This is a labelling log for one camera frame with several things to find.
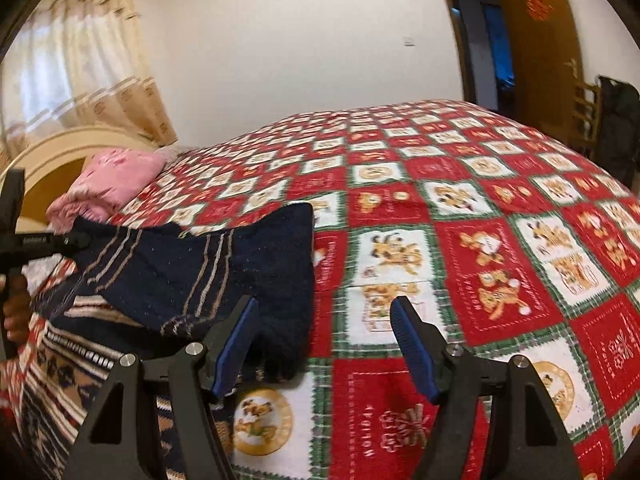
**blue gripper pad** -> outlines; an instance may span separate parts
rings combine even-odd
[[[222,399],[236,384],[249,346],[260,329],[258,302],[251,298],[236,322],[216,362],[215,381],[211,387],[217,399]]]
[[[408,300],[406,303],[408,303],[411,312],[407,312],[399,298],[395,298],[391,302],[391,328],[398,340],[398,345],[418,392],[427,397],[431,404],[437,404],[440,390],[434,379],[433,358],[418,334],[417,323],[424,323],[411,303]]]

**red and white checkered quilt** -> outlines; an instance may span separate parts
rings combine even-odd
[[[388,308],[408,296],[450,342],[527,355],[604,479],[640,430],[640,205],[532,128],[447,100],[298,114],[189,152],[113,222],[194,233],[306,200],[316,213],[308,370],[236,412],[240,478],[410,478],[435,409]],[[479,408],[467,477],[478,476]]]

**wooden chair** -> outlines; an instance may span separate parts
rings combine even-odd
[[[584,81],[575,82],[574,127],[571,128],[567,145],[593,160],[595,145],[600,131],[602,114],[602,89]]]

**finger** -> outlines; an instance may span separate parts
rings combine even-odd
[[[6,338],[9,341],[16,343],[18,345],[26,343],[28,337],[29,337],[28,330],[11,330],[11,332],[7,332],[6,334]]]
[[[31,312],[21,312],[16,316],[7,317],[4,320],[5,330],[23,330],[29,327],[29,321],[31,320]]]
[[[24,290],[5,301],[2,306],[2,312],[5,317],[11,317],[15,316],[19,312],[31,311],[30,303],[31,296],[26,290]]]
[[[9,276],[9,291],[11,294],[27,290],[27,278],[22,274],[14,274]]]

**curtain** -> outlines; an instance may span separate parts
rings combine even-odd
[[[0,171],[30,144],[106,123],[164,146],[175,132],[150,75],[133,0],[42,0],[1,70]]]

